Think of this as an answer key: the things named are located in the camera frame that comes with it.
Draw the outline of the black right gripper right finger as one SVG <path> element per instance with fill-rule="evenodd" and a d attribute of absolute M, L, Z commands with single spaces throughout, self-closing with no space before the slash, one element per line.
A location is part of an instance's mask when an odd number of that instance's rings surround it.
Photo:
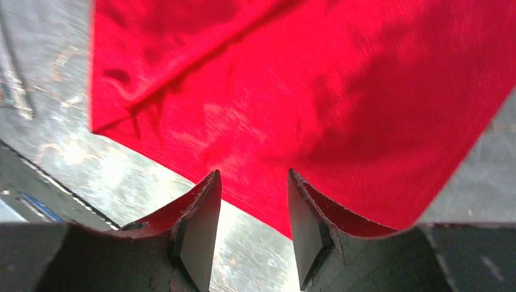
<path fill-rule="evenodd" d="M 302 291 L 514 291 L 514 223 L 361 217 L 289 170 L 288 209 Z"/>

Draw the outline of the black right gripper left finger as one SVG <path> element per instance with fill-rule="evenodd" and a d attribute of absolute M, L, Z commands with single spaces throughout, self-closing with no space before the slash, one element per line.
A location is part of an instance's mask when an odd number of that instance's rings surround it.
<path fill-rule="evenodd" d="M 3 223 L 2 291 L 208 291 L 221 206 L 219 171 L 120 230 Z"/>

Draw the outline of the red cloth napkin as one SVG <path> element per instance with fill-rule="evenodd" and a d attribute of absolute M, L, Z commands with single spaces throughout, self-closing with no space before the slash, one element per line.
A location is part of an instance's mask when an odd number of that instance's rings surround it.
<path fill-rule="evenodd" d="M 402 230 L 515 87 L 514 1 L 94 1 L 90 127 L 291 236 L 285 175 Z"/>

